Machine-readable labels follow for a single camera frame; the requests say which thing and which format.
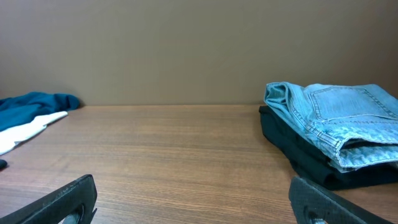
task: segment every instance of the white fabric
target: white fabric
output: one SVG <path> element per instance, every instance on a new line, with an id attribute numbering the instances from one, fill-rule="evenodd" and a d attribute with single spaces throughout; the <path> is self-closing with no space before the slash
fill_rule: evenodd
<path id="1" fill-rule="evenodd" d="M 68 115 L 61 111 L 48 115 L 36 116 L 32 122 L 7 128 L 0 132 L 0 155 L 11 151 L 19 143 L 26 141 L 43 131 L 48 124 Z"/>

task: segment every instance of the wooden table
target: wooden table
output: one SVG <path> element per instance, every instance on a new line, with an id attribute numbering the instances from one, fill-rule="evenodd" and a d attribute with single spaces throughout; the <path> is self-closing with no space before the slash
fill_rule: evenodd
<path id="1" fill-rule="evenodd" d="M 0 217 L 93 174 L 93 223 L 295 223 L 256 105 L 87 106 L 4 155 Z M 398 184 L 338 192 L 398 223 Z"/>

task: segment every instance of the folded clothing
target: folded clothing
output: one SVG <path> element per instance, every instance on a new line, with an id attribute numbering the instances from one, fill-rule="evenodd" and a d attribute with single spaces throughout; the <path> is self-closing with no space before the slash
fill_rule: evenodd
<path id="1" fill-rule="evenodd" d="M 328 165 L 330 158 L 297 134 L 268 106 L 260 106 L 263 135 L 277 146 L 299 176 L 329 189 L 353 189 L 398 182 L 398 170 L 388 164 L 341 173 Z"/>
<path id="2" fill-rule="evenodd" d="M 77 109 L 79 99 L 68 94 L 28 93 L 0 100 L 0 131 L 33 121 L 36 116 Z"/>
<path id="3" fill-rule="evenodd" d="M 68 115 L 68 112 L 61 111 L 48 115 L 36 116 L 27 124 L 7 128 L 0 132 L 0 155 L 14 149 L 19 143 L 26 141 L 36 134 L 42 132 L 48 124 Z"/>
<path id="4" fill-rule="evenodd" d="M 264 101 L 342 172 L 398 161 L 398 100 L 377 85 L 270 83 Z"/>

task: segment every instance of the light blue denim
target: light blue denim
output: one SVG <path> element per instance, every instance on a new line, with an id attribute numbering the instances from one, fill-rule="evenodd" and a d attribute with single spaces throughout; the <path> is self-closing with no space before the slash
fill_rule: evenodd
<path id="1" fill-rule="evenodd" d="M 377 85 L 270 83 L 264 101 L 342 172 L 398 161 L 398 100 Z"/>

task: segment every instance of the brown tabletop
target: brown tabletop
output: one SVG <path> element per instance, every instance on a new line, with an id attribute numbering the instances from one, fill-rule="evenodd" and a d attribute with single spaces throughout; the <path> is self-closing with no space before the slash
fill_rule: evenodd
<path id="1" fill-rule="evenodd" d="M 295 223 L 258 106 L 87 106 L 1 156 L 0 217 L 93 174 L 93 223 Z M 338 192 L 398 223 L 398 184 Z"/>

